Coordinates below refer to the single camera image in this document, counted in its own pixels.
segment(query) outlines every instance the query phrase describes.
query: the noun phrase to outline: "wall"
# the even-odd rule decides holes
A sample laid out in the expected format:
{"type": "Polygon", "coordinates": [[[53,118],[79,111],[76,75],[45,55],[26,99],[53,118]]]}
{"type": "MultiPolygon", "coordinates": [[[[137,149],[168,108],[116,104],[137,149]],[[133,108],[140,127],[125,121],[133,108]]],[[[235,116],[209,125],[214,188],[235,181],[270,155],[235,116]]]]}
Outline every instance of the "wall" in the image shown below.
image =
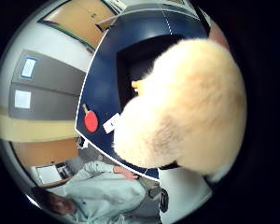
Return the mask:
{"type": "Polygon", "coordinates": [[[4,56],[0,69],[0,107],[8,107],[7,90],[9,90],[14,68],[23,49],[48,55],[87,72],[92,55],[82,44],[69,35],[37,23],[40,18],[62,2],[64,0],[56,1],[41,12],[35,12],[36,15],[13,36],[13,42],[4,56]]]}

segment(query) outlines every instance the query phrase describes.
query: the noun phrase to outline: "fluffy white fur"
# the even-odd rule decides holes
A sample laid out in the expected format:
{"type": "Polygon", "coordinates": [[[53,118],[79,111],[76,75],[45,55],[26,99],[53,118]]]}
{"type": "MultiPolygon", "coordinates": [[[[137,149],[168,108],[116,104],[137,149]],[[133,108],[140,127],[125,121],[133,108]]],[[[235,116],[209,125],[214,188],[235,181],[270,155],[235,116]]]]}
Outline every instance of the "fluffy white fur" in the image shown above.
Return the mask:
{"type": "Polygon", "coordinates": [[[230,53],[209,39],[183,40],[166,50],[126,104],[114,149],[140,167],[177,163],[212,174],[242,144],[245,87],[230,53]]]}

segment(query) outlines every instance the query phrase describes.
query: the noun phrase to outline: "yellow object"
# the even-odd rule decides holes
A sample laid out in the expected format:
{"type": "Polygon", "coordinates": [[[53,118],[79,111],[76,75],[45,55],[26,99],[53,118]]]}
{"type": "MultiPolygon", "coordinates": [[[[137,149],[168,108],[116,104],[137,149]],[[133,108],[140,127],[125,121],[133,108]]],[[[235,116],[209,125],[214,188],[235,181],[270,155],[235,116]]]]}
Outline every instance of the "yellow object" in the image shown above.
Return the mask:
{"type": "Polygon", "coordinates": [[[230,52],[209,39],[183,40],[133,83],[114,149],[146,168],[178,165],[208,175],[234,162],[244,138],[245,85],[230,52]]]}

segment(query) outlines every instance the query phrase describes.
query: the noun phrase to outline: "person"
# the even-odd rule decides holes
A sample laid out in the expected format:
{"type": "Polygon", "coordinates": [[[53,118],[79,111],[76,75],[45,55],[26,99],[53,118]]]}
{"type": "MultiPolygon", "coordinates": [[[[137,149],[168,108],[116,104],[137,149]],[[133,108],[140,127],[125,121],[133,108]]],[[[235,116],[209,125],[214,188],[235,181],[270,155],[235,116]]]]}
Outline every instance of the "person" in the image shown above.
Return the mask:
{"type": "Polygon", "coordinates": [[[90,161],[64,185],[64,197],[40,187],[32,193],[40,206],[73,223],[160,223],[159,216],[132,215],[147,192],[137,178],[121,166],[90,161]]]}

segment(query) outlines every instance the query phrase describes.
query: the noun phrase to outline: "red circle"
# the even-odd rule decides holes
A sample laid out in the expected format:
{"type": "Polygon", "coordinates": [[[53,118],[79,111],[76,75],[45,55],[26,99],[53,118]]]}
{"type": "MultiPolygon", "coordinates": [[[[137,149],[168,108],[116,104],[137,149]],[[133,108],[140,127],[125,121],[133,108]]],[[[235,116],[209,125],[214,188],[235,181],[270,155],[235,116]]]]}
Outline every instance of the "red circle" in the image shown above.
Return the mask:
{"type": "Polygon", "coordinates": [[[84,118],[84,124],[88,131],[94,133],[97,130],[98,120],[93,111],[88,111],[84,118]]]}

